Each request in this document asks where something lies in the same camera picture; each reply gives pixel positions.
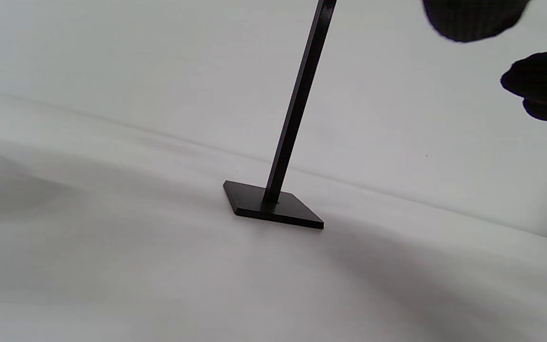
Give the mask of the person's left hand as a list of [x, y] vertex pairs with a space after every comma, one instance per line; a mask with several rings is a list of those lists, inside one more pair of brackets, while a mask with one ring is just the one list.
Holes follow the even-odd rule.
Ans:
[[[442, 37], [471, 43], [496, 37], [522, 18], [527, 0], [424, 0], [430, 26]], [[547, 122], [547, 52], [517, 60], [500, 78], [501, 86], [522, 99], [526, 113]]]

